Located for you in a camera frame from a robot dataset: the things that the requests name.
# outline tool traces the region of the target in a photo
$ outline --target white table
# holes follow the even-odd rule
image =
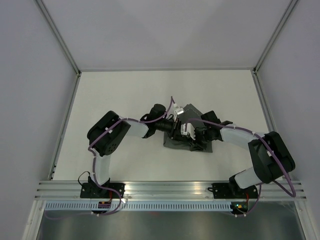
[[[214,110],[255,132],[267,125],[249,70],[83,72],[58,157],[54,180],[76,180],[92,170],[87,132],[109,110],[140,119],[170,96],[202,113]],[[126,136],[112,154],[113,181],[219,181],[252,166],[248,151],[214,141],[213,153],[163,147],[163,132],[148,139]]]

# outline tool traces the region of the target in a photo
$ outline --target robotic arm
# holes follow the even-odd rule
[[[95,174],[100,185],[110,180],[111,154],[117,149],[125,135],[147,139],[156,130],[167,133],[172,140],[188,145],[190,151],[203,151],[206,149],[207,143],[212,141],[228,142],[249,150],[253,167],[239,172],[229,179],[229,187],[234,195],[256,184],[268,184],[283,175],[279,165],[258,137],[268,144],[287,173],[295,169],[295,162],[277,132],[256,133],[254,135],[252,132],[237,129],[230,121],[221,122],[214,111],[201,115],[201,119],[194,119],[204,122],[204,127],[194,128],[191,123],[183,124],[180,121],[179,115],[184,110],[176,104],[174,106],[174,117],[171,119],[161,118],[166,115],[166,108],[161,104],[155,104],[150,113],[145,114],[138,122],[130,120],[130,118],[123,119],[115,112],[109,111],[89,130],[87,138],[91,145],[108,128],[122,120],[92,147],[98,155]]]

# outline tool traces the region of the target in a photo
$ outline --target ventilation grille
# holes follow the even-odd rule
[[[113,210],[118,206],[114,200],[108,208]],[[203,202],[203,201],[129,201],[121,203],[122,211],[153,211],[153,212],[230,212],[230,201]],[[47,201],[45,210],[89,210],[101,211],[98,201]]]

